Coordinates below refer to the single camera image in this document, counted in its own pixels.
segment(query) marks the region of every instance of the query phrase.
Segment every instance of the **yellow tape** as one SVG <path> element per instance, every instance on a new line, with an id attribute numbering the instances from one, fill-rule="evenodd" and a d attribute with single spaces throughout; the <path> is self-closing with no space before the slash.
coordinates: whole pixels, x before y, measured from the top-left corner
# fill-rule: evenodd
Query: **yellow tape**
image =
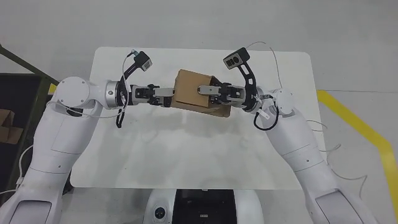
<path id="1" fill-rule="evenodd" d="M 357 132 L 364 136 L 379 150 L 381 164 L 386 175 L 392 206 L 398 223 L 398 167 L 394 157 L 394 150 L 390 142 L 358 118 L 352 111 L 341 104 L 327 91 L 317 90 L 318 100 L 325 104 L 332 112 L 346 121 Z"/>
<path id="2" fill-rule="evenodd" d="M 57 86 L 55 86 L 54 84 L 51 84 L 50 89 L 49 89 L 49 95 L 54 94 L 56 89 L 57 89 Z"/>

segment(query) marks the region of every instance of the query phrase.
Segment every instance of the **table top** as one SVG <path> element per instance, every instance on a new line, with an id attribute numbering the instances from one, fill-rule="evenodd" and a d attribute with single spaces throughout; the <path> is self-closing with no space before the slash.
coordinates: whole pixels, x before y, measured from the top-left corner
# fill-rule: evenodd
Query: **table top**
<path id="1" fill-rule="evenodd" d="M 244 86 L 239 70 L 228 70 L 223 58 L 234 50 L 147 49 L 148 71 L 137 70 L 130 84 L 173 87 L 178 71 L 214 75 Z M 90 81 L 119 80 L 131 48 L 101 47 L 95 52 Z M 279 88 L 272 52 L 249 51 L 257 85 Z M 295 95 L 295 106 L 307 119 L 320 121 L 311 60 L 301 52 L 276 52 L 280 79 Z M 115 114 L 103 110 L 102 116 Z M 233 108 L 229 118 L 141 104 L 127 107 L 123 127 L 99 119 L 91 141 L 72 169 L 75 187 L 144 189 L 300 189 L 291 171 L 253 126 L 254 115 Z M 323 133 L 315 133 L 325 149 Z"/>

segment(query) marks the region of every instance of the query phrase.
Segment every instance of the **wire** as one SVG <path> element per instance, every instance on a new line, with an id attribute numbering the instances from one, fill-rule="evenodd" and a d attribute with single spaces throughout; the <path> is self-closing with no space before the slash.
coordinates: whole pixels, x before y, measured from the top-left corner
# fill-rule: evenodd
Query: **wire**
<path id="1" fill-rule="evenodd" d="M 328 127 L 327 127 L 325 124 L 322 124 L 321 122 L 318 122 L 318 121 L 316 121 L 316 120 L 308 119 L 307 122 L 318 123 L 318 124 L 320 124 L 321 126 L 324 126 L 326 129 L 328 129 Z M 312 130 L 312 131 L 318 131 L 318 132 L 322 132 L 322 131 L 323 131 L 323 130 L 314 130 L 314 129 L 311 129 L 311 130 Z"/>
<path id="2" fill-rule="evenodd" d="M 32 148 L 33 147 L 33 145 L 31 145 L 31 146 L 29 146 L 28 148 L 26 148 L 25 149 L 25 151 L 21 154 L 21 156 L 19 157 L 19 162 L 18 162 L 18 167 L 19 167 L 19 177 L 18 177 L 18 180 L 17 180 L 17 186 L 16 186 L 16 188 L 15 189 L 11 189 L 11 190 L 6 190 L 6 191 L 3 191 L 3 192 L 0 192 L 0 195 L 1 194 L 4 194 L 4 193 L 9 193 L 9 192 L 16 192 L 17 191 L 17 189 L 19 188 L 19 186 L 21 185 L 21 183 L 22 183 L 22 181 L 24 180 L 24 177 L 22 176 L 22 158 L 24 157 L 24 155 L 25 155 L 25 153 L 30 149 L 30 148 Z"/>
<path id="3" fill-rule="evenodd" d="M 0 195 L 4 194 L 4 193 L 9 193 L 9 192 L 15 192 L 15 191 L 17 191 L 17 190 L 16 189 L 6 190 L 6 191 L 3 191 L 3 192 L 0 192 Z"/>
<path id="4" fill-rule="evenodd" d="M 130 99 L 129 99 L 129 87 L 128 87 L 128 85 L 127 85 L 126 76 L 124 75 L 124 65 L 125 65 L 125 63 L 126 63 L 127 58 L 129 58 L 129 57 L 131 56 L 131 54 L 132 54 L 132 52 L 130 52 L 130 53 L 126 56 L 126 58 L 124 59 L 123 64 L 122 64 L 122 78 L 123 78 L 124 86 L 126 87 L 126 91 L 127 91 L 127 100 L 126 100 L 126 102 L 125 102 L 125 104 L 124 104 L 124 106 L 123 106 L 122 111 L 119 111 L 118 114 L 112 115 L 112 116 L 105 116 L 105 117 L 95 116 L 95 115 L 91 115 L 91 114 L 81 113 L 81 112 L 79 112 L 79 111 L 75 111 L 75 110 L 73 110 L 73 109 L 71 109 L 71 108 L 69 108 L 69 107 L 67 107 L 67 106 L 65 106 L 65 105 L 63 105 L 63 104 L 61 104 L 61 103 L 55 102 L 55 101 L 49 101 L 49 102 L 46 104 L 46 106 L 48 106 L 49 104 L 55 104 L 55 105 L 59 105 L 59 106 L 65 108 L 65 109 L 67 109 L 68 111 L 71 111 L 71 112 L 73 112 L 73 113 L 78 113 L 78 114 L 81 114 L 81 115 L 83 115 L 83 116 L 93 117 L 93 118 L 99 118 L 99 119 L 109 119 L 109 118 L 114 118 L 114 117 L 117 117 L 117 116 L 119 116 L 119 115 L 121 115 L 121 114 L 124 114 L 124 112 L 125 112 L 125 110 L 126 110 L 126 108 L 127 108 L 128 102 L 129 102 L 129 100 L 130 100 Z"/>
<path id="5" fill-rule="evenodd" d="M 328 165 L 329 165 L 331 171 L 332 171 L 337 177 L 339 177 L 339 178 L 341 178 L 341 179 L 344 179 L 344 180 L 359 180 L 359 179 L 363 179 L 362 184 L 361 184 L 361 187 L 359 188 L 359 194 L 358 194 L 358 195 L 359 195 L 359 198 L 362 200 L 362 189 L 363 189 L 363 187 L 364 187 L 364 185 L 365 185 L 366 179 L 368 179 L 368 175 L 366 174 L 366 175 L 363 175 L 363 176 L 361 176 L 361 177 L 354 177 L 354 178 L 343 177 L 343 176 L 337 174 L 337 172 L 332 168 L 332 166 L 331 166 L 330 163 L 329 163 L 329 157 L 330 157 L 331 153 L 332 153 L 333 151 L 337 151 L 340 147 L 341 147 L 341 144 L 337 144 L 335 147 L 331 148 L 330 150 L 324 150 L 324 151 L 319 150 L 319 151 L 320 151 L 320 152 L 329 152 L 329 153 L 326 155 L 326 162 L 328 163 Z"/>
<path id="6" fill-rule="evenodd" d="M 256 115 L 254 116 L 253 124 L 254 124 L 254 126 L 255 126 L 258 130 L 261 130 L 261 131 L 269 131 L 269 130 L 271 130 L 272 128 L 274 128 L 274 127 L 276 126 L 276 124 L 278 123 L 279 109 L 278 109 L 278 107 L 276 106 L 275 102 L 274 102 L 274 105 L 275 105 L 275 108 L 276 108 L 275 122 L 274 122 L 274 124 L 272 124 L 272 126 L 270 126 L 270 127 L 268 127 L 268 128 L 261 128 L 260 126 L 257 125 L 257 117 L 259 116 L 259 113 L 256 112 Z"/>
<path id="7" fill-rule="evenodd" d="M 18 178 L 18 180 L 17 180 L 17 188 L 16 188 L 16 189 L 19 188 L 20 184 L 21 184 L 22 181 L 23 181 L 23 176 L 22 176 L 22 158 L 24 157 L 25 153 L 26 153 L 30 148 L 32 148 L 32 147 L 33 147 L 33 145 L 31 145 L 31 146 L 29 146 L 28 148 L 26 148 L 26 150 L 21 154 L 21 156 L 20 156 L 20 158 L 19 158 L 19 162 L 18 162 L 18 167 L 19 167 L 19 178 Z"/>
<path id="8" fill-rule="evenodd" d="M 265 44 L 265 45 L 267 45 L 266 42 L 262 42 L 262 41 L 253 42 L 252 44 L 247 45 L 247 46 L 246 46 L 246 49 L 250 48 L 250 46 L 252 46 L 252 45 L 254 45 L 254 44 Z M 282 87 L 282 82 L 280 82 L 278 60 L 276 59 L 276 55 L 275 55 L 274 50 L 273 50 L 271 47 L 269 47 L 269 49 L 272 51 L 272 54 L 274 55 L 274 58 L 275 58 L 276 71 L 277 71 L 277 73 L 278 73 L 278 81 L 279 81 L 280 88 L 283 88 L 283 87 Z"/>

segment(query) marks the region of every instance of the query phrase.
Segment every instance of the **brown cardboard box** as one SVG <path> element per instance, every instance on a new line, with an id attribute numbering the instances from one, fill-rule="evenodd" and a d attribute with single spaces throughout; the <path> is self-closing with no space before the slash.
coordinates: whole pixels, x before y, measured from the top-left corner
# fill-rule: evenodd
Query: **brown cardboard box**
<path id="1" fill-rule="evenodd" d="M 14 112 L 11 110 L 0 109 L 0 142 L 17 144 L 23 132 L 22 128 L 12 126 Z"/>
<path id="2" fill-rule="evenodd" d="M 174 84 L 174 96 L 171 107 L 218 117 L 229 117 L 231 106 L 211 104 L 209 96 L 200 95 L 200 85 L 210 85 L 213 77 L 181 69 Z"/>

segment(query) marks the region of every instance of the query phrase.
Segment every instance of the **gray floor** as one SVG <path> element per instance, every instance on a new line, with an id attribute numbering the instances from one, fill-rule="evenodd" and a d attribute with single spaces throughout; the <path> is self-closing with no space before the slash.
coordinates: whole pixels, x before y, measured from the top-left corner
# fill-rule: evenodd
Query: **gray floor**
<path id="1" fill-rule="evenodd" d="M 397 0 L 0 0 L 0 43 L 57 79 L 88 78 L 101 46 L 237 49 L 263 40 L 275 50 L 307 52 L 317 89 L 381 92 L 332 94 L 397 152 L 397 9 Z M 0 72 L 20 71 L 0 60 Z M 334 168 L 368 174 L 363 199 L 381 223 L 395 223 L 376 149 L 320 108 L 326 146 L 343 144 L 331 157 Z M 360 182 L 342 183 L 359 190 Z M 136 199 L 146 194 L 76 189 L 65 197 L 62 223 L 135 223 L 142 214 Z M 301 192 L 259 195 L 269 223 L 310 221 Z"/>

